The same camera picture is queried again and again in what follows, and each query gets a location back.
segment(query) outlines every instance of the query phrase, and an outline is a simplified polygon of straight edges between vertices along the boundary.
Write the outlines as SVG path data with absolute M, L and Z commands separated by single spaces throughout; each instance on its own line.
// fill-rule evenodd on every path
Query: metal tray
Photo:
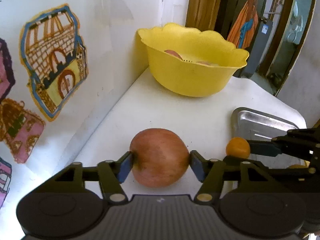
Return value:
M 266 114 L 246 107 L 239 107 L 231 116 L 233 137 L 242 137 L 247 140 L 271 141 L 273 137 L 287 134 L 287 130 L 298 127 L 280 117 Z M 293 164 L 302 164 L 304 161 L 286 154 L 277 157 L 268 157 L 251 154 L 249 159 L 261 161 L 269 168 L 287 168 Z

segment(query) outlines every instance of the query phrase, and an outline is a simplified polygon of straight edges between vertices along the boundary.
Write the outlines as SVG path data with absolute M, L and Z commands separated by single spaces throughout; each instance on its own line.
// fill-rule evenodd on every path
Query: sticker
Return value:
M 7 194 L 9 193 L 9 184 L 11 181 L 12 166 L 0 157 L 0 209 Z
M 0 102 L 9 94 L 15 82 L 7 43 L 0 38 Z
M 264 34 L 267 34 L 267 31 L 268 31 L 268 25 L 263 25 L 263 27 L 262 27 L 262 33 L 264 33 Z
M 44 130 L 45 122 L 20 103 L 6 98 L 0 105 L 0 140 L 10 148 L 14 161 L 25 163 Z
M 21 32 L 21 63 L 34 102 L 53 121 L 88 76 L 79 20 L 68 5 L 41 13 Z

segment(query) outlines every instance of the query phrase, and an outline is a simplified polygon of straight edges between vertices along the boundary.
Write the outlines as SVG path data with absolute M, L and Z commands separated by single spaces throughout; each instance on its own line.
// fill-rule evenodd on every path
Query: drawing of house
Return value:
M 25 163 L 44 130 L 45 123 L 20 103 L 6 98 L 0 105 L 0 140 L 10 148 L 15 162 Z
M 12 166 L 0 158 L 0 209 L 9 193 L 9 184 L 11 181 Z
M 42 13 L 22 33 L 20 54 L 28 86 L 39 109 L 53 121 L 87 78 L 86 48 L 68 5 Z
M 7 43 L 0 39 L 0 102 L 9 94 L 15 82 Z

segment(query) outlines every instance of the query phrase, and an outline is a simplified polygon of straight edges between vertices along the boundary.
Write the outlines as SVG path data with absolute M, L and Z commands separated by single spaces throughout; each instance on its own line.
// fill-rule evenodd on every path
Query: white tabletop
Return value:
M 219 93 L 207 98 L 190 98 L 162 87 L 147 69 L 98 126 L 75 161 L 96 166 L 103 160 L 117 160 L 132 138 L 147 128 L 165 128 L 178 134 L 188 149 L 204 158 L 223 159 L 231 138 L 231 114 L 238 107 L 248 107 L 306 128 L 304 118 L 249 79 L 232 77 Z M 129 174 L 122 187 L 132 194 L 190 194 L 193 198 L 201 183 L 189 168 L 173 185 L 153 189 L 138 184 Z M 97 183 L 87 188 L 100 195 Z

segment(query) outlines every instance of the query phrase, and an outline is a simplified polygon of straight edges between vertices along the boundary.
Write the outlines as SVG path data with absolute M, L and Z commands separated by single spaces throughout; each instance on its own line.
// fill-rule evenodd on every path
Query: small orange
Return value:
M 226 146 L 226 154 L 247 159 L 250 155 L 250 145 L 245 139 L 234 137 Z

